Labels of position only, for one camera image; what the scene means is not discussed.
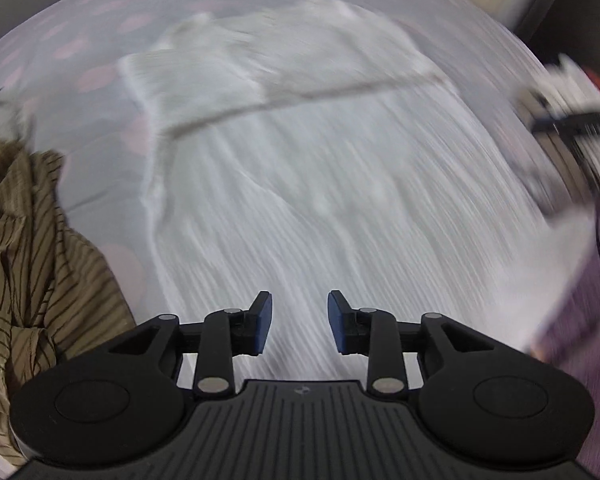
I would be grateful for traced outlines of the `white muslin shirt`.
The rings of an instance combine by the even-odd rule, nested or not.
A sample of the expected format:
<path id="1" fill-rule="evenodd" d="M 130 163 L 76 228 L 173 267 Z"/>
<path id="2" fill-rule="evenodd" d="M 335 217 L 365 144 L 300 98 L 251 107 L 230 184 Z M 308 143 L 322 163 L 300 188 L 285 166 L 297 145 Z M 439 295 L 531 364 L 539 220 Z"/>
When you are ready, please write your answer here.
<path id="1" fill-rule="evenodd" d="M 122 58 L 150 125 L 148 243 L 188 320 L 273 297 L 238 379 L 360 377 L 334 289 L 399 320 L 441 312 L 524 348 L 543 311 L 502 291 L 546 222 L 486 127 L 404 30 L 339 0 L 202 14 Z"/>

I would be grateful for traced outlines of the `olive striped garment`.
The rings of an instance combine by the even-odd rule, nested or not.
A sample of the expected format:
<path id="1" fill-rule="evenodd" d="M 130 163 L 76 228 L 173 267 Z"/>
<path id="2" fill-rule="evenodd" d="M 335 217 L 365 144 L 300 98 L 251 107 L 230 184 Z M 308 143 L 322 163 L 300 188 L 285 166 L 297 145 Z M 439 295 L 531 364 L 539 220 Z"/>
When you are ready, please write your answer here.
<path id="1" fill-rule="evenodd" d="M 15 393 L 135 325 L 105 257 L 57 203 L 61 167 L 57 152 L 0 141 L 0 456 L 16 467 Z"/>

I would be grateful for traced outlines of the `purple fluffy fabric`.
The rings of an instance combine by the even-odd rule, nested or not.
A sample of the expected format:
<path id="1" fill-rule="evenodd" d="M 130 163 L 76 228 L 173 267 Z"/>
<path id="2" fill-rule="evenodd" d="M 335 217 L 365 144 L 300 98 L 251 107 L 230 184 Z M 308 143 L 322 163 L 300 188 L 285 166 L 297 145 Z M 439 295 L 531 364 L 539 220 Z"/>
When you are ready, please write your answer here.
<path id="1" fill-rule="evenodd" d="M 579 462 L 600 478 L 600 206 L 592 256 L 536 351 L 543 361 L 577 378 L 591 393 L 595 419 Z"/>

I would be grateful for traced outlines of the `polka dot bed sheet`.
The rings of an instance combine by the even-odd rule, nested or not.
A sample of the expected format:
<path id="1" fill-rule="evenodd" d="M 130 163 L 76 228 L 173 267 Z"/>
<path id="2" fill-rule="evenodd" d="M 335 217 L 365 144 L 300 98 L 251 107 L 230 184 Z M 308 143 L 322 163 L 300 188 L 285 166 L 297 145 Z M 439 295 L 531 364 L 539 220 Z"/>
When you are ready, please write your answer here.
<path id="1" fill-rule="evenodd" d="M 0 42 L 0 84 L 33 114 L 34 145 L 57 148 L 69 167 L 59 187 L 70 223 L 131 272 L 122 288 L 146 316 L 169 306 L 148 243 L 145 172 L 150 125 L 119 69 L 187 15 L 238 18 L 292 0 L 64 0 Z M 401 27 L 452 82 L 536 203 L 546 230 L 522 244 L 501 289 L 517 292 L 516 262 L 550 242 L 545 218 L 556 180 L 513 112 L 515 89 L 538 74 L 538 59 L 466 0 L 349 0 Z M 363 362 L 363 375 L 366 361 Z M 404 405 L 370 398 L 363 377 L 239 379 L 234 399 L 209 401 L 170 443 L 111 471 L 115 479 L 489 479 L 422 432 Z"/>

